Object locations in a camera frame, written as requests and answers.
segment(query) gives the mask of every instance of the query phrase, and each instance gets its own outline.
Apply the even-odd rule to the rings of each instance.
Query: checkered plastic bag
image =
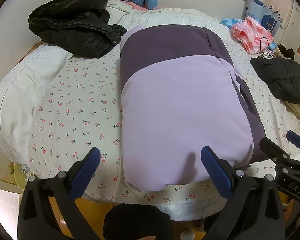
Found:
[[[247,17],[242,23],[235,24],[231,31],[243,43],[250,55],[265,50],[273,42],[271,33],[251,17]]]

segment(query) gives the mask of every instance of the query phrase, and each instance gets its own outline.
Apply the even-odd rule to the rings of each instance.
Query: bed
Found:
[[[266,136],[292,158],[300,159],[300,151],[285,138],[288,130],[300,135],[300,120],[272,96],[251,66],[250,55],[231,38],[229,29],[219,24],[219,20],[192,9],[138,11],[119,1],[108,2],[107,10],[111,15],[109,24],[119,24],[127,30],[138,25],[183,24],[206,27],[218,34],[245,78]],[[56,57],[54,70],[49,74],[33,71],[35,78],[31,80],[41,85],[29,90],[18,77],[23,71],[26,81],[28,63],[39,61],[47,50],[53,50]],[[101,151],[101,163],[84,194],[92,201],[156,205],[174,220],[199,219],[223,208],[225,200],[210,180],[171,185],[158,192],[140,192],[125,184],[121,155],[120,45],[101,59],[84,59],[43,44],[2,82],[0,150],[12,161],[26,163],[39,177],[53,177],[61,170],[68,170],[95,146]],[[20,90],[20,100],[14,98],[13,88]],[[26,97],[31,99],[25,102],[22,98]],[[22,127],[15,119],[17,115],[10,113],[12,108],[23,113]],[[247,173],[257,177],[275,175],[274,163],[267,160],[251,164]]]

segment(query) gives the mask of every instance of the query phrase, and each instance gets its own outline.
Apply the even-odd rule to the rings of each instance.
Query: wooden floor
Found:
[[[60,213],[56,200],[54,198],[50,198],[50,203],[63,234],[72,237]],[[91,226],[91,228],[97,233],[99,237],[101,237],[102,240],[104,240],[102,236],[103,220],[106,214],[108,213],[108,211],[111,209],[112,204],[111,203],[97,204],[84,198],[77,199],[75,203],[79,208],[80,212],[82,213],[82,215],[84,216],[85,220]],[[191,224],[188,222],[173,221],[173,232],[175,236],[174,239],[179,240],[180,233],[186,229],[190,229],[191,227],[192,227]],[[201,232],[196,232],[196,231],[194,232],[196,234],[195,240],[201,240],[204,234]]]

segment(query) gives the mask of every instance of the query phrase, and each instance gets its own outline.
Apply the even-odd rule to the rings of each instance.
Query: pink cloth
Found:
[[[140,10],[140,11],[145,11],[145,12],[149,11],[147,8],[136,5],[134,2],[125,2],[125,1],[121,1],[121,0],[119,0],[119,1],[132,6],[132,9],[134,9],[134,10]]]
[[[243,23],[233,25],[231,31],[243,43],[244,48],[250,55],[265,50],[273,42],[270,31],[251,17],[247,17]]]

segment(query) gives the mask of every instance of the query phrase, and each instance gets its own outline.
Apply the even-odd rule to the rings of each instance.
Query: blue gripper pad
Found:
[[[300,136],[294,133],[293,131],[288,131],[286,138],[288,141],[292,142],[295,146],[300,149]]]
[[[70,198],[75,200],[82,197],[85,189],[87,188],[93,174],[100,163],[100,150],[93,147],[84,159],[82,167],[72,179]]]
[[[215,153],[210,147],[205,146],[201,150],[201,161],[206,168],[210,178],[216,186],[221,197],[229,200],[232,196],[232,183],[223,168],[219,165]]]

